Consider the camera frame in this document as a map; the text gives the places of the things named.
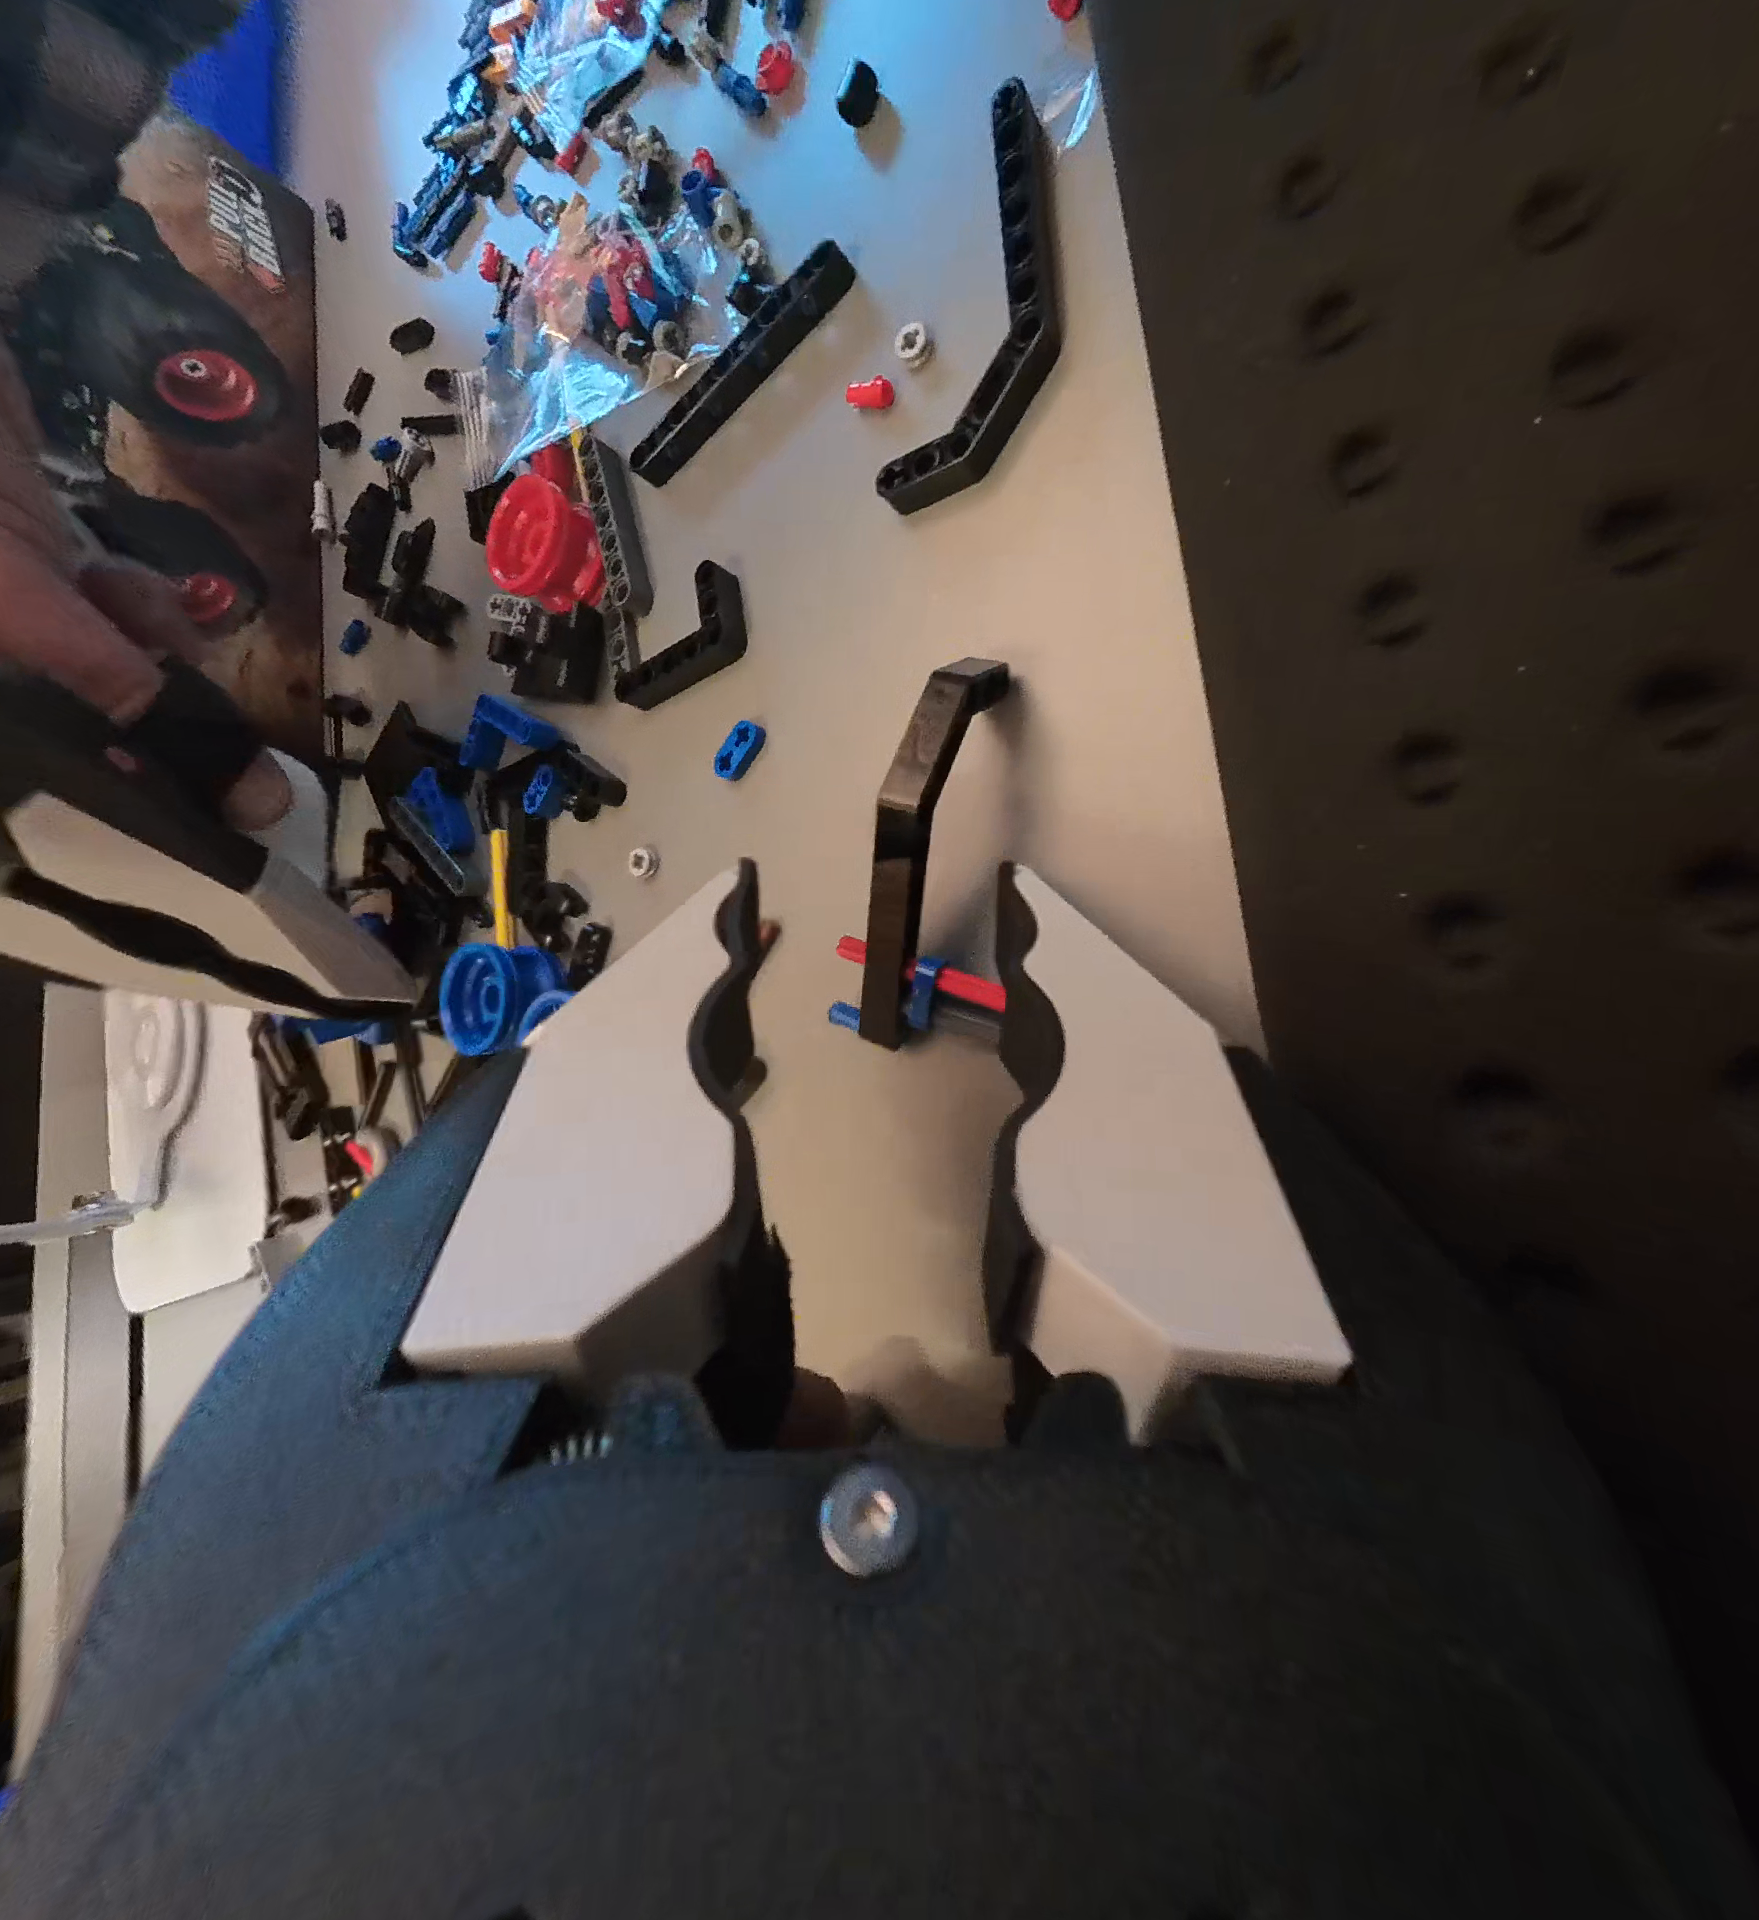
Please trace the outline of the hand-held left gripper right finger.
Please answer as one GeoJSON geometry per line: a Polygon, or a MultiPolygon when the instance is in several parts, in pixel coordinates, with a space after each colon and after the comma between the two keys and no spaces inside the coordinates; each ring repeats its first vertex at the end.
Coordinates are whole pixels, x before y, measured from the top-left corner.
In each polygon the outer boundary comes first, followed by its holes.
{"type": "Polygon", "coordinates": [[[1108,1390],[1132,1449],[1206,1380],[1345,1380],[1352,1343],[1212,1022],[1019,862],[995,955],[1017,1102],[982,1240],[993,1350],[1108,1390]]]}

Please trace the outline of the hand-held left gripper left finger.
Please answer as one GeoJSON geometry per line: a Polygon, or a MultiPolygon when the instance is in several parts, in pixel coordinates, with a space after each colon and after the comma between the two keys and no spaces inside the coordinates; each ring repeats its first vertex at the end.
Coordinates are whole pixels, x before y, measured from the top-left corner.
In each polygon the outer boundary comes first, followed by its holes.
{"type": "Polygon", "coordinates": [[[728,1447],[776,1440],[796,1333],[744,1115],[758,880],[724,868],[530,1033],[412,1312],[412,1370],[547,1378],[590,1413],[688,1380],[728,1447]]]}

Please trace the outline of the red toy axle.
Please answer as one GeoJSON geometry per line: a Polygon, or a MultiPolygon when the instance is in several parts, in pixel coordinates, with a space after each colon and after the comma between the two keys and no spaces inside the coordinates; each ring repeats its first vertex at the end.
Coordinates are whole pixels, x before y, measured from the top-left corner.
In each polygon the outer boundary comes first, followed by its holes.
{"type": "Polygon", "coordinates": [[[910,962],[901,974],[907,987],[910,1018],[933,1018],[933,1007],[969,1009],[971,1013],[1000,1018],[1007,1013],[1007,991],[984,976],[962,973],[935,957],[910,962]]]}

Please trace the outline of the person's right forearm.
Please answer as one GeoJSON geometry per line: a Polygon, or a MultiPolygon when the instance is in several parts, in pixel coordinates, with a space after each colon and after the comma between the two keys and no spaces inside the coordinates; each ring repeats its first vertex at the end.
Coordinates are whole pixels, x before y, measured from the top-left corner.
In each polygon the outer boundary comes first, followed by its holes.
{"type": "Polygon", "coordinates": [[[0,311],[119,194],[121,158],[234,2],[0,2],[0,311]]]}

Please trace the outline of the grey desk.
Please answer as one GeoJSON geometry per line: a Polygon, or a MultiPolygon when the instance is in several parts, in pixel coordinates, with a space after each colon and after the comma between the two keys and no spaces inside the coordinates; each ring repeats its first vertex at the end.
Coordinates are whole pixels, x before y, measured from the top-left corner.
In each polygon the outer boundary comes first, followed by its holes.
{"type": "MultiPolygon", "coordinates": [[[[834,317],[661,493],[636,488],[656,589],[647,650],[696,624],[693,570],[743,583],[748,657],[651,714],[613,703],[573,722],[628,781],[628,807],[554,831],[560,871],[625,957],[737,856],[780,938],[752,993],[770,1077],[750,1100],[769,1216],[793,1261],[802,1364],[882,1401],[907,1429],[984,1439],[993,1390],[978,1301],[991,1146],[1011,1082],[977,1036],[899,1056],[832,1029],[852,999],[836,945],[863,932],[876,791],[930,673],[1009,660],[1011,700],[974,722],[939,805],[923,929],[982,962],[993,874],[1035,865],[1228,1038],[1254,1045],[1250,961],[1212,752],[1195,616],[1132,280],[1108,107],[1055,155],[1065,348],[991,479],[899,519],[880,464],[955,419],[1004,327],[988,99],[1011,76],[1060,99],[1093,61],[1089,21],[1047,4],[808,4],[802,71],[747,123],[692,71],[637,112],[727,166],[789,271],[822,238],[855,286],[834,317]],[[882,83],[843,125],[849,61],[882,83]],[[861,416],[849,382],[892,367],[925,323],[935,359],[861,416]],[[750,772],[715,752],[752,721],[750,772]]],[[[453,4],[300,4],[295,189],[337,198],[349,272],[398,285],[394,202],[451,66],[453,4]]],[[[21,1772],[121,1528],[129,1477],[260,1300],[238,1281],[156,1314],[133,1342],[102,1237],[34,1261],[19,1625],[21,1772]]]]}

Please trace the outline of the person's right hand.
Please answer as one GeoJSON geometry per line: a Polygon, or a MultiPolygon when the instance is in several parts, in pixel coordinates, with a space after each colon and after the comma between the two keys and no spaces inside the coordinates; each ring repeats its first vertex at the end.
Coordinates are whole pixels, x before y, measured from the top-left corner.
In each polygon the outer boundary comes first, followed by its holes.
{"type": "Polygon", "coordinates": [[[0,669],[61,687],[127,729],[167,688],[169,665],[202,669],[207,655],[171,583],[83,552],[0,341],[0,669]]]}

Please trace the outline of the black flat toy tile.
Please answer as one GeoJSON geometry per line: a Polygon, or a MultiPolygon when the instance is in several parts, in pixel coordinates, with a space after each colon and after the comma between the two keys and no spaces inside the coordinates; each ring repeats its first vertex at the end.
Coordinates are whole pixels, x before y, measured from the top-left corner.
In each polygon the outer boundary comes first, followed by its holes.
{"type": "Polygon", "coordinates": [[[436,772],[445,795],[467,800],[475,771],[461,766],[460,744],[457,738],[425,729],[405,703],[398,703],[364,756],[364,789],[373,807],[386,813],[389,803],[404,800],[412,781],[427,769],[436,772]]]}

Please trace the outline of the blue angled toy beam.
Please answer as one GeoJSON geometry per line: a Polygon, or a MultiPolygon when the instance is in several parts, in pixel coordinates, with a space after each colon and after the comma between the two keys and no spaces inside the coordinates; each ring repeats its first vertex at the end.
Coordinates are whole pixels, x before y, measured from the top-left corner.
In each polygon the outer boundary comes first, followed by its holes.
{"type": "Polygon", "coordinates": [[[548,752],[569,740],[545,718],[520,709],[509,698],[481,694],[460,744],[460,766],[475,772],[497,772],[509,750],[548,752]]]}
{"type": "Polygon", "coordinates": [[[471,803],[445,771],[420,766],[391,800],[389,812],[408,831],[421,835],[453,859],[477,849],[478,831],[471,803]]]}

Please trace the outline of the scatter of small toy pins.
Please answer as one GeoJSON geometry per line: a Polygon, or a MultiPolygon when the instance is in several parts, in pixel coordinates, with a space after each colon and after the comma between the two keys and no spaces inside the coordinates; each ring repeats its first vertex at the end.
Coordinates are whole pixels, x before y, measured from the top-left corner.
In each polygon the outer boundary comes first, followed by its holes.
{"type": "Polygon", "coordinates": [[[321,479],[332,503],[338,589],[364,624],[424,647],[455,650],[465,603],[436,576],[438,504],[465,487],[461,375],[409,264],[391,286],[352,274],[353,244],[325,206],[321,252],[321,479]]]}

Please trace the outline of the black toy truck box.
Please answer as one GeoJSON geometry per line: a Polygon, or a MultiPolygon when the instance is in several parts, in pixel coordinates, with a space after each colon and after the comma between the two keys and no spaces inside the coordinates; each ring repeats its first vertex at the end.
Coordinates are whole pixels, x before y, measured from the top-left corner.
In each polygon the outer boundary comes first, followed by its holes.
{"type": "Polygon", "coordinates": [[[315,242],[302,198],[167,112],[4,327],[55,493],[100,550],[171,583],[216,684],[309,764],[325,733],[315,242]]]}

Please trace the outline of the red toy wheel rim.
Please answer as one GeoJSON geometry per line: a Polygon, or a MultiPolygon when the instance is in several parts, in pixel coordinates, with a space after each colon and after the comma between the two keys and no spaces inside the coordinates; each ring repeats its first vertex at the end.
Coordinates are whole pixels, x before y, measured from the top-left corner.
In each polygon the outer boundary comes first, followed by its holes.
{"type": "Polygon", "coordinates": [[[604,597],[604,553],[592,513],[538,473],[506,484],[483,552],[494,589],[541,612],[566,616],[604,597]]]}

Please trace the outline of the clear bag of toy parts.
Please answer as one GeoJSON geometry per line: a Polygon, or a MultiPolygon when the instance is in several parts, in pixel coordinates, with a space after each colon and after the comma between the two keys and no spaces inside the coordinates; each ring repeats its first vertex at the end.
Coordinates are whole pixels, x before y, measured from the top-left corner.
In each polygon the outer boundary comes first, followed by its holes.
{"type": "Polygon", "coordinates": [[[706,146],[636,106],[690,70],[761,121],[799,73],[808,4],[465,4],[460,66],[424,136],[427,172],[391,215],[391,252],[448,268],[483,217],[519,219],[469,252],[490,286],[483,371],[465,403],[477,462],[590,428],[702,371],[770,294],[770,252],[706,146]]]}

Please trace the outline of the black dimpled board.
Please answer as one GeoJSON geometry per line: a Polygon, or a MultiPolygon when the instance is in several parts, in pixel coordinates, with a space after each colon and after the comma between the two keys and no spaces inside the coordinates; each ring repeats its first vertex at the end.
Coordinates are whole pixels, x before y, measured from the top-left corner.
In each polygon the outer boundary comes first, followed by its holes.
{"type": "Polygon", "coordinates": [[[1759,1845],[1759,4],[1093,4],[1269,1056],[1759,1845]]]}

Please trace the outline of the black straight toy beam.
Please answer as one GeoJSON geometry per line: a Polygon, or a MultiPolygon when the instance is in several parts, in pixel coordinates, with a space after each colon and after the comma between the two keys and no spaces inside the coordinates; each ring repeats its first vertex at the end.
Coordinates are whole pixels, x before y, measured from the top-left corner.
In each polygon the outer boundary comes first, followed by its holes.
{"type": "Polygon", "coordinates": [[[765,291],[740,333],[636,444],[628,468],[651,488],[668,487],[820,331],[854,283],[855,268],[843,249],[822,240],[782,283],[765,291]]]}

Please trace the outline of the black angled long toy beam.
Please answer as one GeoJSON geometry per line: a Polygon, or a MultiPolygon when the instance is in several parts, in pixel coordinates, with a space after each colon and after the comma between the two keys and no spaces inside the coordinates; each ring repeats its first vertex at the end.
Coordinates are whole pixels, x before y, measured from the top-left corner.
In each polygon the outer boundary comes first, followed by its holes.
{"type": "Polygon", "coordinates": [[[991,139],[1009,329],[952,426],[878,473],[876,493],[899,516],[927,511],[991,475],[1064,348],[1055,166],[1021,78],[993,93],[991,139]]]}

